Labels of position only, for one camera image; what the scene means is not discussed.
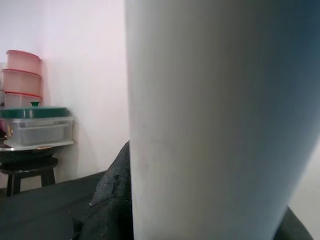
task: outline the pink plastic container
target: pink plastic container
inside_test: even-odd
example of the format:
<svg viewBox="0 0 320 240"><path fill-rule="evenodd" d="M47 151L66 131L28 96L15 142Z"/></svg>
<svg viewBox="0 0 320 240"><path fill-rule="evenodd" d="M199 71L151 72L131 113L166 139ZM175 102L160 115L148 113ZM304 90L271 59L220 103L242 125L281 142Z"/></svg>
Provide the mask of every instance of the pink plastic container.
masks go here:
<svg viewBox="0 0 320 240"><path fill-rule="evenodd" d="M6 54L8 69L16 69L41 75L41 60L37 55L18 50L9 50Z"/></svg>
<svg viewBox="0 0 320 240"><path fill-rule="evenodd" d="M41 76L28 71L3 69L3 90L23 94L40 95Z"/></svg>
<svg viewBox="0 0 320 240"><path fill-rule="evenodd" d="M4 106L6 108L31 107L31 102L41 102L41 97L21 92L5 92Z"/></svg>

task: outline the black stool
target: black stool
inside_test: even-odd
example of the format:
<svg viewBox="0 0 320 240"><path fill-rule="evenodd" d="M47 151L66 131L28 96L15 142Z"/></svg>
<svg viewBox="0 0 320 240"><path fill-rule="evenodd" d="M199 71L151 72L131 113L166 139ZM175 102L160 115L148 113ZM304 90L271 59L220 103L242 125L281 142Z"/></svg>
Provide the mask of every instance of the black stool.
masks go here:
<svg viewBox="0 0 320 240"><path fill-rule="evenodd" d="M54 157L26 160L0 166L0 172L8 175L7 197L20 193L21 179L41 176L42 187L56 183L54 167L58 160Z"/></svg>

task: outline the clear plastic storage box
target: clear plastic storage box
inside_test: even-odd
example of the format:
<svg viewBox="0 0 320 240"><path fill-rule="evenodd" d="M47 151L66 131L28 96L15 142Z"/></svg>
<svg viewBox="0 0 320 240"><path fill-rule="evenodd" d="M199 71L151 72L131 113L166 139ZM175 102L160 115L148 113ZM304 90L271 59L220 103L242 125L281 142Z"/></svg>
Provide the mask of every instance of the clear plastic storage box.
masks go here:
<svg viewBox="0 0 320 240"><path fill-rule="evenodd" d="M67 115L66 108L4 108L0 110L0 117L4 118L5 143L10 147L56 146L57 143L72 142L73 117Z"/></svg>
<svg viewBox="0 0 320 240"><path fill-rule="evenodd" d="M21 146L42 145L72 140L73 117L6 119L9 141Z"/></svg>

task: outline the stool leg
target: stool leg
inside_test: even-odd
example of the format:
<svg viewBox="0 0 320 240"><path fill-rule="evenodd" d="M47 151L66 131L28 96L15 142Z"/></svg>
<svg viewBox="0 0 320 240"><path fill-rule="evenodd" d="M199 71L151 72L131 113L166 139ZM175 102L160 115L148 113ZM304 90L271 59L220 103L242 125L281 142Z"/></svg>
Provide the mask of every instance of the stool leg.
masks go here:
<svg viewBox="0 0 320 240"><path fill-rule="evenodd" d="M47 178L47 174L46 171L41 172L41 186L45 187L48 186L48 178Z"/></svg>
<svg viewBox="0 0 320 240"><path fill-rule="evenodd" d="M48 170L47 179L48 179L48 184L49 184L49 185L54 185L54 184L56 184L55 172L54 172L53 169Z"/></svg>
<svg viewBox="0 0 320 240"><path fill-rule="evenodd" d="M42 187L48 186L48 185L54 185L56 184L55 180L55 173L54 170L45 170L41 172L41 185Z"/></svg>
<svg viewBox="0 0 320 240"><path fill-rule="evenodd" d="M12 176L12 195L20 193L21 177L19 175Z"/></svg>
<svg viewBox="0 0 320 240"><path fill-rule="evenodd" d="M10 197L12 194L12 175L8 175L8 182L6 184L6 196Z"/></svg>

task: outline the red lid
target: red lid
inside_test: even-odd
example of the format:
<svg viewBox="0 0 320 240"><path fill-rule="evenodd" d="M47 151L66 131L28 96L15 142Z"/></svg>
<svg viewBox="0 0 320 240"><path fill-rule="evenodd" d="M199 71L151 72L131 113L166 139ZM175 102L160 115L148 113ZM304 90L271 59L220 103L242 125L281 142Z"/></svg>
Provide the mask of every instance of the red lid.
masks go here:
<svg viewBox="0 0 320 240"><path fill-rule="evenodd" d="M38 57L37 55L34 55L34 54L30 53L30 52L27 52L27 51L8 50L8 51L6 51L6 54L23 54L23 55L29 55L29 56L38 58L39 61L40 61L40 57Z"/></svg>
<svg viewBox="0 0 320 240"><path fill-rule="evenodd" d="M16 95L23 95L23 96L28 96L28 97L34 97L38 99L42 99L41 96L30 94L30 93L24 93L24 92L16 92L16 91L5 91L5 94L16 94Z"/></svg>
<svg viewBox="0 0 320 240"><path fill-rule="evenodd" d="M37 76L38 78L41 78L41 76L39 74L36 74L34 72L30 72L30 71L23 71L23 70L18 70L18 69L12 69L12 68L5 68L2 69L2 72L19 72L19 73L25 73L25 74L32 74Z"/></svg>

